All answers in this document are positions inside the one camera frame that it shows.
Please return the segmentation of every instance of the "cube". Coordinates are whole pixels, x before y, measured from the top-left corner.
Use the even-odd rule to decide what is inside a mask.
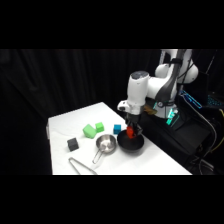
[[[79,149],[79,145],[78,145],[76,138],[68,140],[68,147],[71,152],[75,151],[76,149]]]
[[[83,133],[87,138],[95,138],[96,136],[96,130],[91,125],[86,125],[86,127],[83,129]]]
[[[121,132],[121,125],[115,124],[114,125],[114,134],[118,135]]]
[[[103,132],[104,131],[104,126],[103,126],[103,123],[97,123],[96,124],[96,132],[99,133],[99,132]]]

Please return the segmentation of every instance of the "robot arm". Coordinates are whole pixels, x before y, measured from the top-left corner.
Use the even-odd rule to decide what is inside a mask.
[[[168,117],[170,108],[174,107],[178,77],[187,70],[189,63],[190,65],[193,63],[191,61],[191,49],[161,50],[171,56],[170,65],[159,66],[156,70],[156,77],[150,77],[144,71],[131,74],[128,84],[128,99],[118,105],[118,110],[127,113],[126,124],[133,129],[134,135],[139,135],[142,131],[138,122],[144,110],[146,97],[156,100],[156,110],[158,111],[156,116]],[[184,83],[193,82],[197,75],[198,69],[193,66],[188,71]]]

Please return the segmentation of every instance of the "ladle handle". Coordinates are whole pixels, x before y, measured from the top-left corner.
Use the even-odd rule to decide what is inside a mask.
[[[97,159],[97,161],[95,161],[95,159],[97,158],[97,155],[98,155],[99,152],[101,152],[101,154],[100,154],[99,158]],[[98,152],[97,152],[97,154],[96,154],[96,156],[95,156],[94,159],[93,159],[93,163],[94,163],[94,164],[97,164],[98,161],[100,160],[100,158],[101,158],[102,155],[103,155],[103,151],[101,151],[101,150],[99,149]]]

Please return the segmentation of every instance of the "tabletop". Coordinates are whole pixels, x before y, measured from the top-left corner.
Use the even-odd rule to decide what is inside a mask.
[[[90,124],[102,122],[104,132],[97,133],[94,139],[86,138],[83,128]],[[145,144],[140,152],[129,154],[117,144],[116,150],[110,155],[103,155],[97,164],[93,164],[98,148],[96,140],[104,134],[113,134],[115,124],[126,129],[125,120],[111,110],[106,104],[98,103],[66,114],[49,118],[49,136],[53,175],[77,175],[69,163],[69,158],[85,164],[98,175],[191,175],[185,168],[169,157],[145,136]],[[76,138],[79,149],[70,152],[67,141]],[[74,163],[82,175],[91,173]]]

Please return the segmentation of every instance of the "black backdrop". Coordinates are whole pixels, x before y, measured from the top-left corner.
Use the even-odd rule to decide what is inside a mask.
[[[201,71],[215,52],[196,50]],[[154,75],[160,54],[158,49],[0,50],[1,174],[51,174],[48,118],[97,102],[116,110],[127,97],[130,74]],[[216,57],[211,86],[224,94],[222,49]]]

